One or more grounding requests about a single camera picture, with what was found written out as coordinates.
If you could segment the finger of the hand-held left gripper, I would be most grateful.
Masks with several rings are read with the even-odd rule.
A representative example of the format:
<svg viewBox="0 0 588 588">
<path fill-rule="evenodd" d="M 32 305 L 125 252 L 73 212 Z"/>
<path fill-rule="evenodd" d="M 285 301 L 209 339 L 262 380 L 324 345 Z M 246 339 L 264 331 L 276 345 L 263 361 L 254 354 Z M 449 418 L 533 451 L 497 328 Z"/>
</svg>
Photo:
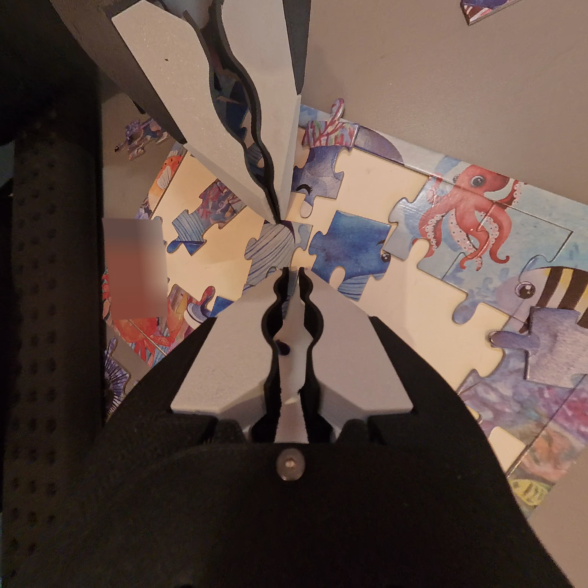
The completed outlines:
<svg viewBox="0 0 588 588">
<path fill-rule="evenodd" d="M 194 28 L 148 1 L 138 1 L 112 23 L 177 124 L 189 153 L 248 207 L 278 222 L 266 190 L 249 173 L 245 150 L 217 115 L 210 64 Z"/>
<path fill-rule="evenodd" d="M 221 47 L 251 114 L 246 164 L 261 183 L 268 221 L 288 211 L 303 87 L 303 1 L 217 1 Z"/>
</svg>

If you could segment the pale striped puzzle piece with fin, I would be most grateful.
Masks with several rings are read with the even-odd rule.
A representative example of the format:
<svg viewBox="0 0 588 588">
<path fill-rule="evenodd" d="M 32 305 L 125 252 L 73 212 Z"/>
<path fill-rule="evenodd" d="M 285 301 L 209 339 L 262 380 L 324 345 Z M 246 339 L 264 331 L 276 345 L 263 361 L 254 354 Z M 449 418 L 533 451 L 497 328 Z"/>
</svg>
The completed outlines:
<svg viewBox="0 0 588 588">
<path fill-rule="evenodd" d="M 251 267 L 243 290 L 264 280 L 271 268 L 276 270 L 289 267 L 297 247 L 306 248 L 312 225 L 291 221 L 279 224 L 265 222 L 260 236 L 250 239 L 245 248 L 245 259 Z"/>
</svg>

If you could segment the purple urchin puzzle piece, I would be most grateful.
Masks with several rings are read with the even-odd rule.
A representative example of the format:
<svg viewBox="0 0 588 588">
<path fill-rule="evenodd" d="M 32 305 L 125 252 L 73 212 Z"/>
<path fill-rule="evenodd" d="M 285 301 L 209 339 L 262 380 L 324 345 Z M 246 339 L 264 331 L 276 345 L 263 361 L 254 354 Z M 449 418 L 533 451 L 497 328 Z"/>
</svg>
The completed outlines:
<svg viewBox="0 0 588 588">
<path fill-rule="evenodd" d="M 118 341 L 110 338 L 104 351 L 104 412 L 105 420 L 109 420 L 127 395 L 126 386 L 130 373 L 113 357 Z"/>
</svg>

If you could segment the striped puzzle piece with tail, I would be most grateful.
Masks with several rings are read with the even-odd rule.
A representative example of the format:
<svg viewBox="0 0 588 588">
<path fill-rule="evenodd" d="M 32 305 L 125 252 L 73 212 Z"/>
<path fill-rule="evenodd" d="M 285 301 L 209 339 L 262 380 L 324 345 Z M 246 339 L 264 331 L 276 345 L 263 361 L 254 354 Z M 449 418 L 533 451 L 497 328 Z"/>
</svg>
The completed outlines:
<svg viewBox="0 0 588 588">
<path fill-rule="evenodd" d="M 184 210 L 172 221 L 172 225 L 177 237 L 166 246 L 166 252 L 172 254 L 183 245 L 190 255 L 194 255 L 205 244 L 204 234 L 210 228 L 210 221 L 197 210 L 192 213 Z"/>
</svg>

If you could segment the orange crab puzzle piece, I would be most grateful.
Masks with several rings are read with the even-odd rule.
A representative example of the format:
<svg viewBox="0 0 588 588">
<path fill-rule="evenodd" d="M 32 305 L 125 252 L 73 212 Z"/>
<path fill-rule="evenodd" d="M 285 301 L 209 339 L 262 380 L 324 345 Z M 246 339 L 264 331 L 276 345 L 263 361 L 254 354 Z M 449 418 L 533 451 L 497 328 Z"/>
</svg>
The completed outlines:
<svg viewBox="0 0 588 588">
<path fill-rule="evenodd" d="M 188 325 L 185 311 L 189 295 L 174 285 L 168 296 L 167 310 L 161 317 L 112 319 L 111 294 L 107 271 L 102 275 L 102 317 L 115 333 L 133 347 L 134 352 L 152 367 L 185 337 Z"/>
</svg>

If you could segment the striped fish puzzle piece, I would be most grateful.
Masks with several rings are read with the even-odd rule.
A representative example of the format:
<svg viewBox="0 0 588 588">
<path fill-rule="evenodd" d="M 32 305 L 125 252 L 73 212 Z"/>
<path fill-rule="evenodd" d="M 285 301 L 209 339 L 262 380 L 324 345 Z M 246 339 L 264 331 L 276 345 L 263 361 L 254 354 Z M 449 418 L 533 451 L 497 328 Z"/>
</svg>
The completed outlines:
<svg viewBox="0 0 588 588">
<path fill-rule="evenodd" d="M 482 303 L 521 323 L 520 333 L 527 330 L 530 309 L 535 306 L 577 311 L 579 325 L 586 328 L 587 270 L 549 265 L 543 256 L 535 256 L 511 277 L 485 278 L 455 309 L 453 321 L 468 322 Z"/>
</svg>

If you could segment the pale blue octopus puzzle piece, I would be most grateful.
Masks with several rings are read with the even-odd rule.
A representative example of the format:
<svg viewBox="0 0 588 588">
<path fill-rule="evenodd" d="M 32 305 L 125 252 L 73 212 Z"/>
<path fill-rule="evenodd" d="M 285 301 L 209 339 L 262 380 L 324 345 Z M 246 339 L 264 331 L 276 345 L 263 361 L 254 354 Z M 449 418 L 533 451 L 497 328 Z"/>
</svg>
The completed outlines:
<svg viewBox="0 0 588 588">
<path fill-rule="evenodd" d="M 430 251 L 417 268 L 462 290 L 495 289 L 535 255 L 552 259 L 570 231 L 517 209 L 427 212 L 419 233 Z"/>
</svg>

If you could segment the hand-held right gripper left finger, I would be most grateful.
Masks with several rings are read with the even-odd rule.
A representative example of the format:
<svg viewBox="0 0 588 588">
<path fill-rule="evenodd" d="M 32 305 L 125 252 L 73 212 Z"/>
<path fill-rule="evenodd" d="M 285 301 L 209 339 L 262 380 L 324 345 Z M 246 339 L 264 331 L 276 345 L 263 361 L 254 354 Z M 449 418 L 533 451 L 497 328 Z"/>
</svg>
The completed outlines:
<svg viewBox="0 0 588 588">
<path fill-rule="evenodd" d="M 279 351 L 289 269 L 268 275 L 215 318 L 171 409 L 235 420 L 253 435 L 274 435 L 281 412 Z"/>
</svg>

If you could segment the whale eye puzzle piece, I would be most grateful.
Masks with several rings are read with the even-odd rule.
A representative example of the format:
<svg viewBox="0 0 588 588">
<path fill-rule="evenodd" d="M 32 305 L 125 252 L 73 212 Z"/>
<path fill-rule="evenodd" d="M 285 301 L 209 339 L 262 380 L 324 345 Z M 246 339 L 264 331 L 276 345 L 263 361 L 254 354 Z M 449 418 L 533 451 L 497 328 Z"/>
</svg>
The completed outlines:
<svg viewBox="0 0 588 588">
<path fill-rule="evenodd" d="M 337 198 L 344 173 L 335 172 L 334 165 L 342 149 L 346 148 L 336 145 L 311 148 L 304 167 L 294 167 L 292 192 L 305 194 L 300 205 L 302 218 L 311 215 L 315 197 Z"/>
</svg>

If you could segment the coral and purple puzzle piece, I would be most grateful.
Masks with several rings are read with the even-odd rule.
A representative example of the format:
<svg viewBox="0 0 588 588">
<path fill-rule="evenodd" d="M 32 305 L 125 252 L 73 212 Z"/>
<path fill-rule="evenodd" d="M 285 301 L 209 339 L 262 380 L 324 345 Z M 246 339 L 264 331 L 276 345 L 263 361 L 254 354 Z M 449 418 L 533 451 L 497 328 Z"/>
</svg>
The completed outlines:
<svg viewBox="0 0 588 588">
<path fill-rule="evenodd" d="M 201 204 L 195 210 L 204 223 L 224 226 L 236 216 L 245 203 L 240 200 L 227 186 L 216 179 L 200 195 Z"/>
</svg>

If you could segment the dark blue puzzle piece with eye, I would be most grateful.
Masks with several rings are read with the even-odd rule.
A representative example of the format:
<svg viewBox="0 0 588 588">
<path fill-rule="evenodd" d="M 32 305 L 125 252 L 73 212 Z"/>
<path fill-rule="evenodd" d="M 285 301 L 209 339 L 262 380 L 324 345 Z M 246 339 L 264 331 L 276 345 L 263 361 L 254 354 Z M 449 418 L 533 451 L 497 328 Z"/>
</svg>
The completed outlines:
<svg viewBox="0 0 588 588">
<path fill-rule="evenodd" d="M 381 279 L 391 255 L 383 250 L 390 225 L 337 211 L 326 234 L 317 232 L 308 248 L 315 254 L 312 271 L 329 282 L 337 267 L 345 270 L 338 291 L 359 301 L 368 279 Z"/>
</svg>

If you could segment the purple pink coral puzzle piece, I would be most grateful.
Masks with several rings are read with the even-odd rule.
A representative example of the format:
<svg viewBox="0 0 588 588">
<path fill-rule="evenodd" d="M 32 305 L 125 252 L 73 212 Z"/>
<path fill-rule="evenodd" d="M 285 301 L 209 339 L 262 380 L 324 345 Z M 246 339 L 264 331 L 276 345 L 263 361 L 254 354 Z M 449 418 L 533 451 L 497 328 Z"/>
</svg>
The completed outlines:
<svg viewBox="0 0 588 588">
<path fill-rule="evenodd" d="M 587 383 L 587 375 L 571 388 L 534 383 L 509 372 L 480 378 L 472 373 L 458 389 L 461 400 L 478 414 L 487 438 L 501 428 L 526 446 L 545 428 L 573 392 Z"/>
</svg>

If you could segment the puzzle piece with white patch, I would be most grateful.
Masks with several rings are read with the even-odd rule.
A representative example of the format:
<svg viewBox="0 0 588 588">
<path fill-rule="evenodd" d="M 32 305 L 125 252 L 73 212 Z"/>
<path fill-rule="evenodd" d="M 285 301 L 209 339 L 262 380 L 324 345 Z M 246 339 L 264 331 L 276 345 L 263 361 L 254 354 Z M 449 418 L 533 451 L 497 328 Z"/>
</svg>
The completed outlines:
<svg viewBox="0 0 588 588">
<path fill-rule="evenodd" d="M 518 1 L 460 1 L 460 8 L 468 26 L 503 10 Z"/>
</svg>

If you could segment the red coral puzzle piece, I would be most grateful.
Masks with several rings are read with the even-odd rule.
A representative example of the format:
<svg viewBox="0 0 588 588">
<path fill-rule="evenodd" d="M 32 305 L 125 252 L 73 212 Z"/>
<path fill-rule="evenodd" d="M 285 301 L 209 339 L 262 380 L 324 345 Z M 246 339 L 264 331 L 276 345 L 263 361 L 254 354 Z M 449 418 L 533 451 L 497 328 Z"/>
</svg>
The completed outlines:
<svg viewBox="0 0 588 588">
<path fill-rule="evenodd" d="M 332 104 L 329 114 L 305 105 L 300 106 L 299 126 L 305 129 L 302 146 L 318 148 L 321 146 L 353 147 L 359 125 L 342 119 L 345 100 L 338 98 Z"/>
</svg>

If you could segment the octopus arms puzzle piece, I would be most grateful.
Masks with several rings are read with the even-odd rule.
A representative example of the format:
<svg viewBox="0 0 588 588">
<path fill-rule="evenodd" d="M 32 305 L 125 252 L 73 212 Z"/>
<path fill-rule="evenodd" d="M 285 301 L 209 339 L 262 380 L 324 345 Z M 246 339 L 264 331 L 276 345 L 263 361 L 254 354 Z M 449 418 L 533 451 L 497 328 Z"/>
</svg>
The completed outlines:
<svg viewBox="0 0 588 588">
<path fill-rule="evenodd" d="M 413 246 L 413 241 L 421 238 L 419 221 L 422 215 L 433 204 L 439 202 L 452 187 L 450 183 L 430 177 L 412 202 L 405 198 L 397 202 L 389 215 L 389 222 L 397 223 L 397 226 L 388 238 L 384 250 L 398 259 L 406 260 Z M 437 230 L 442 230 L 442 234 L 436 240 L 437 249 L 433 255 L 423 258 L 418 263 L 418 267 L 423 271 L 437 277 L 441 277 L 448 271 L 462 252 L 450 235 L 449 221 L 451 216 L 447 215 L 441 219 L 441 224 L 437 225 Z"/>
</svg>

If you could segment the joined blue purple puzzle pieces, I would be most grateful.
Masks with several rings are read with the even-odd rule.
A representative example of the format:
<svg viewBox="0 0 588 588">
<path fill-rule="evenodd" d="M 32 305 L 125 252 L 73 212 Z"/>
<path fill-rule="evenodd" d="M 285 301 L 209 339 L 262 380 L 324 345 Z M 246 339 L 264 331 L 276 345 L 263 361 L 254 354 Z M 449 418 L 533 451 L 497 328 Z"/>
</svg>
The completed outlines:
<svg viewBox="0 0 588 588">
<path fill-rule="evenodd" d="M 158 145 L 170 138 L 170 134 L 163 129 L 153 118 L 141 122 L 136 119 L 125 127 L 125 139 L 114 147 L 118 153 L 126 148 L 129 160 L 137 159 L 145 154 L 148 144 L 154 142 Z"/>
</svg>

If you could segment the crab claw puzzle piece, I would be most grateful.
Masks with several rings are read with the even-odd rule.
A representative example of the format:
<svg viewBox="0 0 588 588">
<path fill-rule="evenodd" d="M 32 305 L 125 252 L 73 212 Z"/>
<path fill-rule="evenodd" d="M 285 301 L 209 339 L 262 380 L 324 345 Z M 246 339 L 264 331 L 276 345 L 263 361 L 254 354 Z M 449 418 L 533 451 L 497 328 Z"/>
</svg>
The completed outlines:
<svg viewBox="0 0 588 588">
<path fill-rule="evenodd" d="M 168 295 L 167 329 L 173 341 L 189 334 L 209 318 L 216 317 L 233 303 L 231 299 L 217 296 L 214 286 L 208 286 L 200 297 L 190 295 L 174 284 Z"/>
</svg>

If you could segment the striped purple puzzle piece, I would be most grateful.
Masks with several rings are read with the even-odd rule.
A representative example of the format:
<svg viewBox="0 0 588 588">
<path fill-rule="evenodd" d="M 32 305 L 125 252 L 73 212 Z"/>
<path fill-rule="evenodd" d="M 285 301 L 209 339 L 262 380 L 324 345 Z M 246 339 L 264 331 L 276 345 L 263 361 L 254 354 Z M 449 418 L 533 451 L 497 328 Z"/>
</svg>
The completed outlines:
<svg viewBox="0 0 588 588">
<path fill-rule="evenodd" d="M 524 377 L 534 383 L 574 388 L 587 374 L 587 329 L 574 310 L 534 306 L 527 334 L 500 330 L 490 335 L 493 346 L 526 353 Z"/>
</svg>

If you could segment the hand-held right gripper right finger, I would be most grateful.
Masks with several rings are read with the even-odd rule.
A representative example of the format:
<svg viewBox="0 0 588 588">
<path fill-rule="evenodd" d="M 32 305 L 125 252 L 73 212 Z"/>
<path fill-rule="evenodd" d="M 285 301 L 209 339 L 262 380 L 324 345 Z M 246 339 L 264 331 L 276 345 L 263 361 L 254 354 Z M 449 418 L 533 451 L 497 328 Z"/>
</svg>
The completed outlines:
<svg viewBox="0 0 588 588">
<path fill-rule="evenodd" d="M 299 390 L 307 434 L 350 420 L 409 413 L 413 403 L 370 317 L 310 270 L 298 273 L 303 324 L 312 341 Z"/>
</svg>

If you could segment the sea print puzzle tray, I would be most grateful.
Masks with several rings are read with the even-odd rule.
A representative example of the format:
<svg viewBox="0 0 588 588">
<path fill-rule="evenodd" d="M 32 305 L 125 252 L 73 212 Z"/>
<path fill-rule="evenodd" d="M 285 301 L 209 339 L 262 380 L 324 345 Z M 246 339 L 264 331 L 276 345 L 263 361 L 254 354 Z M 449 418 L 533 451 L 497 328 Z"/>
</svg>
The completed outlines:
<svg viewBox="0 0 588 588">
<path fill-rule="evenodd" d="M 310 152 L 309 147 L 302 146 L 304 132 L 298 123 L 294 164 L 298 168 L 304 167 Z M 317 232 L 327 233 L 338 210 L 389 224 L 387 242 L 397 226 L 389 222 L 394 206 L 402 198 L 412 202 L 430 177 L 453 187 L 427 212 L 473 209 L 489 214 L 491 206 L 517 209 L 570 231 L 554 258 L 535 256 L 543 256 L 549 265 L 568 264 L 587 270 L 586 204 L 361 125 L 353 147 L 340 151 L 334 171 L 344 173 L 337 198 L 315 197 L 308 218 L 300 216 L 305 194 L 292 192 L 293 202 L 284 221 L 312 225 L 306 248 L 297 247 L 292 256 L 292 276 L 299 266 L 312 271 L 316 258 L 308 251 L 312 238 Z M 202 202 L 200 195 L 216 179 L 177 143 L 136 217 L 163 225 L 160 250 L 167 264 L 168 294 L 177 284 L 199 298 L 212 285 L 217 296 L 234 303 L 244 291 L 252 263 L 244 257 L 246 245 L 250 239 L 260 236 L 266 220 L 244 207 L 224 226 L 211 225 L 204 234 L 205 244 L 194 255 L 183 245 L 172 254 L 166 252 L 166 246 L 177 237 L 172 221 L 184 210 L 195 211 Z M 496 373 L 514 372 L 525 379 L 525 351 L 498 348 L 490 342 L 490 335 L 497 331 L 520 333 L 521 323 L 483 303 L 468 322 L 455 323 L 453 312 L 470 290 L 464 291 L 418 269 L 417 264 L 429 251 L 429 241 L 421 237 L 413 241 L 406 260 L 390 254 L 384 276 L 381 279 L 371 276 L 360 300 L 350 300 L 400 335 L 445 378 L 456 394 L 472 373 L 488 378 Z M 345 276 L 342 267 L 334 269 L 329 282 L 338 269 L 344 271 L 342 282 Z M 331 287 L 337 290 L 340 284 Z M 528 329 L 529 321 L 527 330 L 520 334 L 527 334 Z M 587 384 L 564 401 L 530 445 L 526 446 L 501 428 L 494 429 L 488 440 L 520 509 L 526 516 L 531 515 L 587 446 Z"/>
</svg>

